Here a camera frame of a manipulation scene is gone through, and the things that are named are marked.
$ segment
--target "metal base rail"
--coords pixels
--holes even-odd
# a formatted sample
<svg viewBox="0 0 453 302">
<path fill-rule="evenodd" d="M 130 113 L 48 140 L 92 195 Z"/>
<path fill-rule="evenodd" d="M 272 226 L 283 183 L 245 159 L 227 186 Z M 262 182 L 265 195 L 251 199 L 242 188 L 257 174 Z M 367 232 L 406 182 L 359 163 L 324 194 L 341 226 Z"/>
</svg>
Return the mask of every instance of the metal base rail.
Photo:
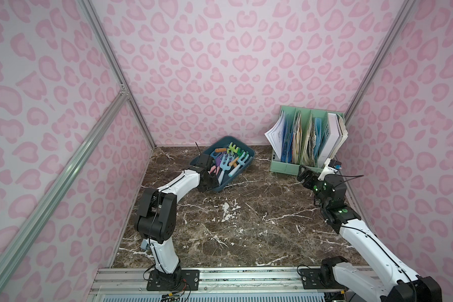
<svg viewBox="0 0 453 302">
<path fill-rule="evenodd" d="M 377 279 L 369 266 L 356 266 L 368 276 Z M 200 271 L 199 290 L 195 294 L 211 293 L 303 293 L 337 292 L 342 289 L 304 290 L 297 267 L 228 267 L 191 268 Z M 90 299 L 97 295 L 164 294 L 166 292 L 146 292 L 149 274 L 146 269 L 99 269 L 89 293 Z"/>
</svg>

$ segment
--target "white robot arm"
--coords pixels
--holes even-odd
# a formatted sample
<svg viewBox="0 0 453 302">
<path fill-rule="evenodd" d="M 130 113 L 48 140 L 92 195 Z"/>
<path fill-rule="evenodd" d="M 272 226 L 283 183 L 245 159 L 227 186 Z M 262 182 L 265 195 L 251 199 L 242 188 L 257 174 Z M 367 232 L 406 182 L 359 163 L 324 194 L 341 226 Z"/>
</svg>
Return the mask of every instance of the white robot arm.
<svg viewBox="0 0 453 302">
<path fill-rule="evenodd" d="M 218 186 L 216 175 L 209 173 L 212 165 L 211 156 L 200 154 L 196 164 L 190 165 L 168 184 L 159 188 L 145 188 L 142 194 L 134 228 L 150 246 L 155 258 L 152 276 L 162 287 L 154 290 L 175 288 L 186 278 L 181 272 L 180 259 L 171 238 L 176 226 L 176 206 L 183 196 L 196 187 L 204 192 Z"/>
<path fill-rule="evenodd" d="M 361 217 L 345 204 L 346 185 L 336 174 L 337 160 L 327 159 L 321 173 L 300 166 L 297 180 L 313 190 L 326 223 L 347 240 L 376 272 L 379 281 L 358 271 L 344 257 L 322 261 L 320 280 L 337 282 L 367 302 L 441 301 L 441 288 L 431 277 L 422 278 L 394 255 L 368 228 Z"/>
</svg>

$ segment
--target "toy garden fork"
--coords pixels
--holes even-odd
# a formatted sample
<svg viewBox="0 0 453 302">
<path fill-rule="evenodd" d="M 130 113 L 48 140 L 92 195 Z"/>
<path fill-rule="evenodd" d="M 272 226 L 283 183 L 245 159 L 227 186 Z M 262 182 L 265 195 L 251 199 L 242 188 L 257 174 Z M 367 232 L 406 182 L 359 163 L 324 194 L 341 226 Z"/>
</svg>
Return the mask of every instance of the toy garden fork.
<svg viewBox="0 0 453 302">
<path fill-rule="evenodd" d="M 248 156 L 250 156 L 248 152 L 244 152 L 242 156 L 238 158 L 238 166 L 236 166 L 230 173 L 228 173 L 229 177 L 232 177 L 238 171 L 238 169 L 240 169 L 241 166 L 244 166 L 247 163 Z"/>
<path fill-rule="evenodd" d="M 225 171 L 228 171 L 231 169 L 231 166 L 229 166 L 230 161 L 233 159 L 233 155 L 223 155 L 222 162 L 220 163 L 220 169 L 223 169 L 223 171 L 220 173 L 220 177 L 218 178 L 218 184 L 222 184 L 223 176 L 225 174 Z"/>
</svg>

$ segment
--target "white book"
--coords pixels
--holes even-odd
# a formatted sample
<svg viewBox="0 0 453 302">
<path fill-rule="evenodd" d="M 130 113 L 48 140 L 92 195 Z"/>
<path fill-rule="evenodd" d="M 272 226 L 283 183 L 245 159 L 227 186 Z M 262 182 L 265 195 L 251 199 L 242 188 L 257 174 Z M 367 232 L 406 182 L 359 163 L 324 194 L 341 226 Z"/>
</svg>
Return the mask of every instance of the white book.
<svg viewBox="0 0 453 302">
<path fill-rule="evenodd" d="M 329 155 L 329 158 L 332 159 L 335 154 L 337 153 L 337 151 L 339 151 L 339 148 L 343 145 L 343 143 L 347 140 L 347 129 L 346 129 L 346 126 L 344 124 L 344 119 L 343 117 L 341 116 L 337 116 L 338 118 L 338 121 L 339 121 L 339 128 L 340 128 L 340 134 L 341 134 L 341 141 L 338 142 L 338 144 L 336 144 L 336 146 L 334 147 L 334 149 L 332 150 L 331 154 Z"/>
<path fill-rule="evenodd" d="M 329 157 L 332 152 L 332 149 L 335 147 L 337 139 L 341 135 L 338 129 L 339 121 L 337 119 L 337 114 L 328 113 L 327 115 L 327 125 L 326 129 L 323 133 L 323 141 L 324 144 L 321 146 L 321 150 L 319 151 L 319 157 L 317 159 L 317 165 L 319 168 L 324 166 L 324 162 Z"/>
</svg>

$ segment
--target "marble tabletop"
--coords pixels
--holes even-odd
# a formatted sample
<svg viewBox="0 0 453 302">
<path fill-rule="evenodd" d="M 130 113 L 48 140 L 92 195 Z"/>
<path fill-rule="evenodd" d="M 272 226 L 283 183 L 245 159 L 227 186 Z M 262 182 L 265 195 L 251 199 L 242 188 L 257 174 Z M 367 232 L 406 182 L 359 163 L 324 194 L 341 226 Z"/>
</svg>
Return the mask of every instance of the marble tabletop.
<svg viewBox="0 0 453 302">
<path fill-rule="evenodd" d="M 313 194 L 292 175 L 270 172 L 270 146 L 253 146 L 255 159 L 221 192 L 190 191 L 178 202 L 175 251 L 182 267 L 320 265 L 322 259 L 346 257 L 366 265 L 343 238 L 334 233 L 313 205 Z M 156 148 L 142 185 L 159 187 L 175 178 L 198 154 L 193 147 Z M 151 251 L 133 218 L 128 221 L 113 268 L 149 267 Z"/>
</svg>

